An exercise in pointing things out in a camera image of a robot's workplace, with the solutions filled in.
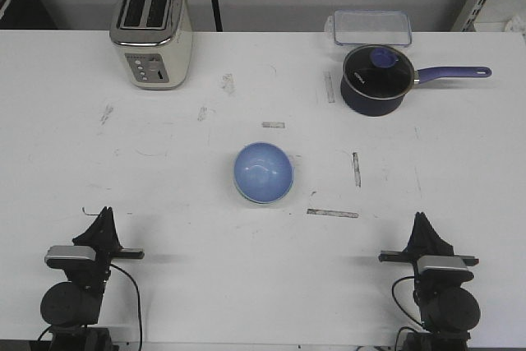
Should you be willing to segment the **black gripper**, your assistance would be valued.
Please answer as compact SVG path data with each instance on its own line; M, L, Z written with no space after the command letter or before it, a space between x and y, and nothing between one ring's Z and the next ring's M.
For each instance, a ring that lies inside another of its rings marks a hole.
M122 248L116 230L113 208L105 206L89 228L72 239L76 246L107 247L113 252L96 251L95 263L77 269L65 269L69 281L88 293L102 295L110 277L110 265L114 259L140 260L145 256L140 248Z
M459 288L473 280L470 267L479 264L475 256L454 255L454 248L443 240L424 212L414 216L408 244L402 252L381 251L380 262L408 263L413 268L413 298L418 306L428 304L445 289Z

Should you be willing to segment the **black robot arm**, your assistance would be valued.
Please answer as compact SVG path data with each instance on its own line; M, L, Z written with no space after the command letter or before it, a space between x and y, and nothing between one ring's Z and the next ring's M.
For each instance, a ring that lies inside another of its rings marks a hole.
M122 246L115 227L113 208L105 206L90 227L70 245L51 246L44 263L62 270L67 279L52 286L40 303L40 315L51 334L50 350L118 350L106 327L98 327L99 314L111 270L124 274L136 291L139 330L138 349L143 346L141 295L137 282L115 259L140 260L141 249Z
M415 214L406 248L401 252L382 251L380 262L407 263L413 268L413 300L418 306L417 319L402 312L421 330L408 326L402 344L395 350L466 350L469 331L480 321L481 310L476 298L462 284L473 280L470 270L479 260L475 256L454 253L423 212Z

